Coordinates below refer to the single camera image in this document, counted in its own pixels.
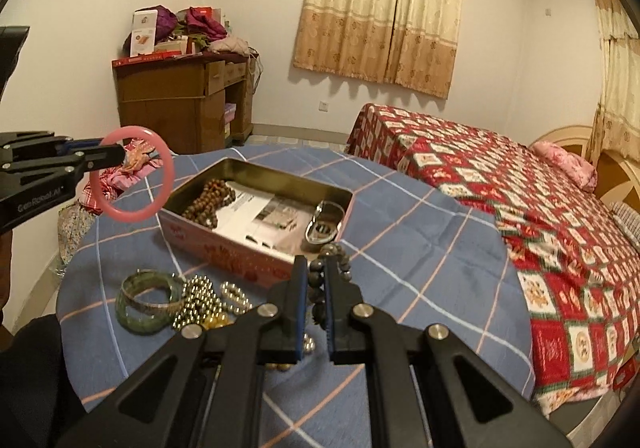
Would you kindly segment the cream wooden headboard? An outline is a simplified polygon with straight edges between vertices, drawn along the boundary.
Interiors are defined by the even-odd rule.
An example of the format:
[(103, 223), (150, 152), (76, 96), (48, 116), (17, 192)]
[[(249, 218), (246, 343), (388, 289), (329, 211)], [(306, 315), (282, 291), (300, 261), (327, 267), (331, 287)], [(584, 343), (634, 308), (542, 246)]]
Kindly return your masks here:
[[(550, 131), (534, 142), (551, 142), (571, 153), (587, 158), (587, 145), (591, 135), (588, 125), (567, 125)], [(639, 164), (622, 158), (614, 151), (601, 153), (596, 170), (598, 185), (594, 194), (606, 205), (622, 201), (639, 211)]]

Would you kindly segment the printed paper leaflet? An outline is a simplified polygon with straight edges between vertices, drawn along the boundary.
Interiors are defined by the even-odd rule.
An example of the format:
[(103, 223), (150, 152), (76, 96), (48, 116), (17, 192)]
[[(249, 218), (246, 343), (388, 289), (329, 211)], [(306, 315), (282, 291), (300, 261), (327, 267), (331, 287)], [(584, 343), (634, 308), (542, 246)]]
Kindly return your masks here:
[(216, 212), (214, 232), (267, 253), (309, 253), (305, 228), (314, 207), (290, 198), (230, 182), (235, 199)]

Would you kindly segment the white product box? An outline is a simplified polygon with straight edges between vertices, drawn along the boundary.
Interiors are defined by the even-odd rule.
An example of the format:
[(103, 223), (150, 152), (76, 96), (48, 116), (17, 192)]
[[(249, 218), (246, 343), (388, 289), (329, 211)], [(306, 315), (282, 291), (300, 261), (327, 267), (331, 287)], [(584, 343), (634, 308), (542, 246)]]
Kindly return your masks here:
[(129, 56), (150, 55), (155, 48), (157, 10), (134, 12), (131, 24)]

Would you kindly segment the pink pillow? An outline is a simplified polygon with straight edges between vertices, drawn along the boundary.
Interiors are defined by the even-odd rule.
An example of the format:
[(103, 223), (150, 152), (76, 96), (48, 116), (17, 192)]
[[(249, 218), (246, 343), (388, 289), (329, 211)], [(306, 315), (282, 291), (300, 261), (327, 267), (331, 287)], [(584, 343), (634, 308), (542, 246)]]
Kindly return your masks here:
[(582, 156), (547, 141), (535, 142), (530, 149), (540, 158), (559, 168), (580, 190), (585, 193), (593, 193), (596, 190), (598, 172)]

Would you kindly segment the beige curtain side window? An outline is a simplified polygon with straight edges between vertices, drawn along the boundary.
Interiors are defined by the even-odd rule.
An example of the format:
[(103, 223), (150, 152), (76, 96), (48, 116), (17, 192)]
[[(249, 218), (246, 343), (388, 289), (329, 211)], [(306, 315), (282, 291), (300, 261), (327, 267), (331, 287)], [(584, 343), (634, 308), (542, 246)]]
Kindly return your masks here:
[(590, 162), (612, 151), (639, 162), (639, 34), (620, 0), (594, 0), (603, 60), (602, 92), (587, 147)]

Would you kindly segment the red flat box on dresser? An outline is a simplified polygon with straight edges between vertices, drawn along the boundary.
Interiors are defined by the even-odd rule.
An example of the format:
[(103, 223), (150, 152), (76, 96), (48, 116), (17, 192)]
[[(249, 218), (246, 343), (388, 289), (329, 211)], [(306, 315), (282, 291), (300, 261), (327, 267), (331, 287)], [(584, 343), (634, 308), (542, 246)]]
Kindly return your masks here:
[(138, 55), (134, 57), (117, 58), (112, 61), (112, 67), (124, 67), (129, 65), (146, 64), (153, 62), (161, 62), (162, 60), (173, 60), (174, 58), (181, 57), (182, 53), (178, 50), (157, 52), (148, 55)]

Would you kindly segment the red patchwork bedspread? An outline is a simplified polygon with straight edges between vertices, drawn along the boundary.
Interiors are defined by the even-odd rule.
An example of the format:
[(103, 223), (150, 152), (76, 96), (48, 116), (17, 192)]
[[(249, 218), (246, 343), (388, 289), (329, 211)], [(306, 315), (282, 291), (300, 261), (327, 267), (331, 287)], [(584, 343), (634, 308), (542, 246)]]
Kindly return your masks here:
[(600, 199), (506, 136), (390, 106), (361, 108), (347, 151), (495, 218), (529, 311), (543, 414), (611, 390), (639, 334), (639, 253)]

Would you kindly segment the striped pillow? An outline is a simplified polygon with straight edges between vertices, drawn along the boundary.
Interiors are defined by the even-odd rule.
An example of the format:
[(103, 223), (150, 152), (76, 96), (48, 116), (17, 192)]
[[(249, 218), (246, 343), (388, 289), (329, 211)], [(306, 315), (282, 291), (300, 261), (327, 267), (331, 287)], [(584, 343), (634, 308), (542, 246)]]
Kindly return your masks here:
[(638, 252), (640, 252), (640, 214), (623, 201), (610, 204), (612, 220)]

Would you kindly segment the pink bangle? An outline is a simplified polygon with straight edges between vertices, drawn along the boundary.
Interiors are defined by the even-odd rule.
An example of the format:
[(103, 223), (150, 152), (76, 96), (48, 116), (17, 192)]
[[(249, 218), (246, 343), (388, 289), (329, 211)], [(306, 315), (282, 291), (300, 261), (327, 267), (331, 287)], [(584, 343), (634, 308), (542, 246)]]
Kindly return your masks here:
[(115, 208), (114, 205), (108, 201), (100, 187), (100, 175), (96, 171), (92, 171), (89, 174), (89, 183), (92, 189), (94, 199), (98, 203), (99, 208), (104, 214), (111, 217), (115, 221), (124, 223), (136, 223), (149, 219), (163, 208), (164, 204), (168, 201), (172, 192), (172, 187), (175, 181), (175, 166), (174, 159), (172, 159), (171, 151), (168, 145), (164, 142), (163, 138), (152, 130), (146, 127), (139, 127), (138, 125), (127, 125), (127, 127), (120, 127), (113, 131), (109, 135), (106, 135), (101, 144), (114, 145), (125, 138), (140, 138), (144, 139), (150, 145), (153, 145), (157, 153), (160, 154), (160, 159), (163, 160), (163, 182), (160, 187), (160, 193), (144, 208), (137, 211), (124, 211)]

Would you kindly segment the beige curtain centre window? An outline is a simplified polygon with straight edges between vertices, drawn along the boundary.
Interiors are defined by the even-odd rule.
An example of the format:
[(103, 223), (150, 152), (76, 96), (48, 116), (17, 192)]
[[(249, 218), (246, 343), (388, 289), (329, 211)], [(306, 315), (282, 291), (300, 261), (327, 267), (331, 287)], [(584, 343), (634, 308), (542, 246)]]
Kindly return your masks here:
[(444, 100), (463, 0), (304, 0), (293, 65)]

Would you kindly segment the patterned silver cuff bangle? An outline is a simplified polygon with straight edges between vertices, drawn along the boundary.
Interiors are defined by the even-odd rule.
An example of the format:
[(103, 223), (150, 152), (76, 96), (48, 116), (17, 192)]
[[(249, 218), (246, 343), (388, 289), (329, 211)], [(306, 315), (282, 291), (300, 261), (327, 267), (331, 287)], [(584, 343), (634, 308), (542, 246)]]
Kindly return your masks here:
[[(162, 290), (167, 295), (164, 303), (139, 300), (140, 295), (152, 290)], [(120, 285), (120, 295), (125, 303), (137, 312), (148, 316), (175, 315), (182, 307), (183, 282), (171, 273), (140, 269), (128, 276)]]

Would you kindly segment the purple clothes pile on dresser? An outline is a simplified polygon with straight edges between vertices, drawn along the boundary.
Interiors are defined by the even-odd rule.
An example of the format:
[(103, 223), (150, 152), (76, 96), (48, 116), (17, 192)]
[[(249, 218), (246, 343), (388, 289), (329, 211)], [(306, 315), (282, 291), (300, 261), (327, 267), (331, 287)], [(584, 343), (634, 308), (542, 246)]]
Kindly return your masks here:
[(157, 12), (155, 53), (232, 53), (249, 57), (254, 52), (245, 40), (232, 36), (214, 19), (212, 8), (186, 8), (175, 14), (157, 5), (153, 10)]

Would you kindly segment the pink metal tin box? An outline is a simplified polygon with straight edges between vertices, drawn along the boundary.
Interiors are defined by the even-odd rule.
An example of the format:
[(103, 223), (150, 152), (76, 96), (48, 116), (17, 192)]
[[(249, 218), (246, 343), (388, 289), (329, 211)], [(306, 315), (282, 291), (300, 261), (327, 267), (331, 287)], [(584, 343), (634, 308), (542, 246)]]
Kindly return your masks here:
[(214, 161), (175, 189), (158, 213), (168, 242), (249, 283), (290, 277), (341, 238), (355, 195), (255, 162)]

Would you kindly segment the brown wooden dresser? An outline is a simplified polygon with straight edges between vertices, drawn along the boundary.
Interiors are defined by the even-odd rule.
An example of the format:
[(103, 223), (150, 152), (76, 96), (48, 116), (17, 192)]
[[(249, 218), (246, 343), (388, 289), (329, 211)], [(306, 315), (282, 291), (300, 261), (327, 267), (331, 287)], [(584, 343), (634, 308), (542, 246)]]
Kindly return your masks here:
[(253, 133), (254, 56), (198, 53), (112, 70), (120, 124), (147, 127), (175, 153), (242, 144)]

